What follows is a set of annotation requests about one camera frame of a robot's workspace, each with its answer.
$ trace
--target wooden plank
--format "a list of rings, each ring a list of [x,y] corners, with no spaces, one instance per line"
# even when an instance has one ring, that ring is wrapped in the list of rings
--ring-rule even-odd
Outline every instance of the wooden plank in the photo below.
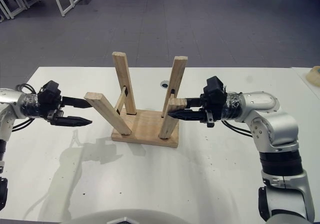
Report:
[[[137,113],[134,93],[132,90],[127,55],[124,52],[114,51],[112,53],[113,62],[115,65],[116,74],[118,76],[120,88],[127,89],[127,96],[124,102],[126,113],[135,115]]]
[[[170,138],[171,134],[173,133],[177,123],[179,122],[178,119],[172,118],[168,115],[168,112],[185,109],[187,106],[187,100],[185,98],[171,98],[168,101],[168,105],[166,108],[164,120],[162,123],[162,127],[159,133],[159,137],[161,139],[168,139]]]
[[[164,105],[162,109],[162,117],[165,116],[166,108],[170,95],[174,92],[174,97],[177,98],[178,91],[180,88],[181,80],[185,72],[187,65],[188,57],[187,56],[175,56],[173,61],[173,66],[170,75],[169,86],[166,91],[166,96],[164,99]]]
[[[122,88],[122,91],[121,91],[121,94],[119,96],[119,99],[118,101],[116,102],[115,104],[115,111],[120,115],[120,112],[122,110],[122,107],[124,106],[124,103],[125,103],[125,100],[126,100],[126,97],[127,97],[127,87],[123,87]]]
[[[131,130],[119,116],[111,103],[101,93],[87,92],[84,99],[122,135],[130,135]]]
[[[176,148],[179,143],[179,124],[177,124],[169,139],[160,139],[159,132],[164,119],[161,111],[136,110],[136,115],[127,115],[123,109],[120,116],[132,130],[131,135],[121,135],[113,130],[111,139],[117,142],[138,143],[161,147]]]

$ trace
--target wooden board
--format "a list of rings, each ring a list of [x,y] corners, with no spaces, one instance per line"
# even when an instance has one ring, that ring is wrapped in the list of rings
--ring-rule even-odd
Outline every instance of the wooden board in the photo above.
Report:
[[[159,133],[164,121],[161,114],[161,111],[137,109],[136,115],[127,115],[126,110],[122,109],[120,116],[131,129],[131,135],[121,135],[113,129],[111,139],[117,142],[176,148],[179,143],[179,123],[169,139],[160,139]]]
[[[168,105],[168,100],[174,90],[174,97],[177,98],[182,77],[184,76],[185,68],[187,65],[188,57],[187,56],[175,56],[173,60],[173,66],[170,75],[169,86],[166,90],[166,95],[164,99],[162,117],[165,117],[166,108]]]
[[[159,133],[161,139],[170,138],[175,126],[179,123],[179,119],[172,118],[168,115],[168,112],[185,109],[187,106],[187,100],[185,98],[170,98],[167,108],[165,109],[165,115],[163,118],[162,127]]]
[[[136,104],[131,85],[127,55],[124,52],[114,51],[112,53],[112,59],[114,62],[116,74],[118,76],[120,88],[122,90],[123,87],[126,87],[127,90],[127,96],[124,101],[125,109],[127,113],[135,115]]]
[[[101,93],[87,92],[84,99],[98,112],[108,123],[124,135],[131,134],[130,128],[119,116],[117,111]]]

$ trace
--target white desk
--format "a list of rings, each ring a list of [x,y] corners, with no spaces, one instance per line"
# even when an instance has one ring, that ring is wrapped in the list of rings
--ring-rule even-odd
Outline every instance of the white desk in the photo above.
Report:
[[[160,82],[170,72],[130,68],[138,109],[162,110],[166,90]],[[293,69],[285,68],[187,68],[178,97],[198,97],[206,79],[215,75],[229,91],[274,94],[296,118],[315,221],[320,221],[319,99]],[[120,94],[112,67],[40,67],[28,83],[38,90],[49,80],[60,84],[63,96],[98,92],[115,104]],[[314,110],[312,116],[306,109]],[[9,192],[0,218],[61,222],[107,210],[147,209],[192,224],[264,223],[258,212],[261,164],[249,137],[221,123],[211,129],[180,121],[177,149],[127,144],[111,141],[112,127],[93,108],[65,108],[65,115],[93,123],[68,128],[36,120],[12,134],[2,175]]]
[[[306,75],[308,72],[310,72],[311,68],[306,67],[293,67],[292,68],[299,77],[304,81],[304,83],[310,88],[310,90],[320,99],[320,87],[312,85],[309,81],[306,79]]]

